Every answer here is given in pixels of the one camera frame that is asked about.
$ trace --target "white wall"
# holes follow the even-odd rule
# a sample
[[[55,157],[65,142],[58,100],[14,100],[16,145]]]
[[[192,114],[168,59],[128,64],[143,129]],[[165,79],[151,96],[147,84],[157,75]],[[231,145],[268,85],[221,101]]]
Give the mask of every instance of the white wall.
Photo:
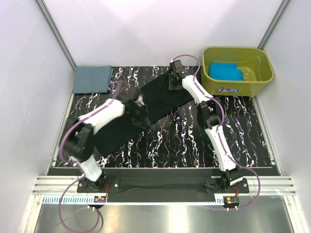
[[[73,80],[33,0],[0,1],[0,232],[17,233]]]
[[[78,66],[167,66],[183,53],[201,58],[210,46],[257,47],[281,0],[45,3]]]
[[[293,0],[268,42],[275,79],[259,101],[284,175],[311,219],[311,1]]]

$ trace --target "folded gray towel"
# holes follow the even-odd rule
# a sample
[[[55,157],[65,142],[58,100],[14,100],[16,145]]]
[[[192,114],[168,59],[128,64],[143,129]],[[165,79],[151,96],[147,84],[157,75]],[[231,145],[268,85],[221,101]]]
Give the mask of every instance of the folded gray towel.
[[[76,67],[73,94],[107,93],[113,69],[106,67]]]

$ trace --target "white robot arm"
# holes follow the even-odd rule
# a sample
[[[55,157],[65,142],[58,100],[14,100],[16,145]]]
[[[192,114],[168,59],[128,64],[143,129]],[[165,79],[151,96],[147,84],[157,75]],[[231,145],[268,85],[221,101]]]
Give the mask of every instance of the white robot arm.
[[[74,163],[78,164],[91,182],[96,182],[102,176],[93,156],[94,135],[113,119],[128,114],[132,124],[142,129],[151,127],[147,108],[142,92],[131,89],[128,93],[120,92],[116,99],[108,99],[99,108],[80,116],[78,119],[68,119],[65,131],[72,129],[76,122],[83,122],[71,131],[64,145],[64,151]]]
[[[214,98],[197,81],[191,71],[185,69],[180,60],[170,63],[170,85],[172,90],[186,89],[198,104],[197,120],[199,126],[203,128],[209,136],[216,151],[220,171],[224,172],[222,181],[225,186],[232,186],[243,180],[239,168],[233,163],[234,160],[230,148],[224,136],[221,125],[221,109],[216,103],[219,98]]]

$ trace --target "black marble pattern mat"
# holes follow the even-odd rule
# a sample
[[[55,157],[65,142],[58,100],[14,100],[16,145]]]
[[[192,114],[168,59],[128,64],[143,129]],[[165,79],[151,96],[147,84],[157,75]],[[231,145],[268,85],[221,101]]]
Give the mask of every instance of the black marble pattern mat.
[[[70,116],[84,115],[103,104],[115,91],[118,80],[125,81],[126,89],[142,87],[167,70],[168,67],[114,67],[110,94],[75,95]],[[243,166],[271,166],[252,99],[221,96],[221,101],[226,119],[224,133],[235,159]],[[100,167],[215,167],[215,151],[196,123],[196,113],[192,100],[107,158],[95,150],[95,158]],[[71,165],[57,158],[55,166]]]

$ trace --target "black fabric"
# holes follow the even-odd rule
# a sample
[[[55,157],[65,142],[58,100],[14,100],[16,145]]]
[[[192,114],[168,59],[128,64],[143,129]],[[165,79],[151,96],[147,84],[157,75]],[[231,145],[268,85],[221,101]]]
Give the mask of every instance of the black fabric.
[[[193,99],[185,89],[175,91],[169,90],[168,87],[169,77],[168,73],[165,73],[141,88],[151,124]],[[133,126],[128,115],[123,115],[109,122],[95,134],[95,146],[100,154],[106,157],[142,131],[143,129]]]

